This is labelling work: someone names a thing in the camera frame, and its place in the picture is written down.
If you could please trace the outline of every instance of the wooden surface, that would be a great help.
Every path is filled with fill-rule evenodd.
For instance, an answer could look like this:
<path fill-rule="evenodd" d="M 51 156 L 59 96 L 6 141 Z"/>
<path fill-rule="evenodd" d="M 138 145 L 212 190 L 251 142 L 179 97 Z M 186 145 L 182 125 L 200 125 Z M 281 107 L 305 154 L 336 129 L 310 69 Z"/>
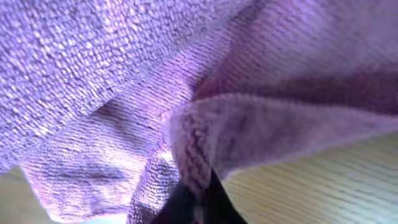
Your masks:
<path fill-rule="evenodd" d="M 398 135 L 244 171 L 225 186 L 253 224 L 398 224 Z M 50 223 L 19 169 L 0 177 L 0 224 Z"/>

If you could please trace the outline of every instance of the towel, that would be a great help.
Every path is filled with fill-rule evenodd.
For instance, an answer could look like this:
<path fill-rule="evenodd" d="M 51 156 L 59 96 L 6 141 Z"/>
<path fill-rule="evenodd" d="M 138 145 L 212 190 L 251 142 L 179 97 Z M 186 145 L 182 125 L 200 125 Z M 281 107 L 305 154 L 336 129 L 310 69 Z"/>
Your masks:
<path fill-rule="evenodd" d="M 149 223 L 181 180 L 398 129 L 395 0 L 3 0 L 0 174 Z"/>

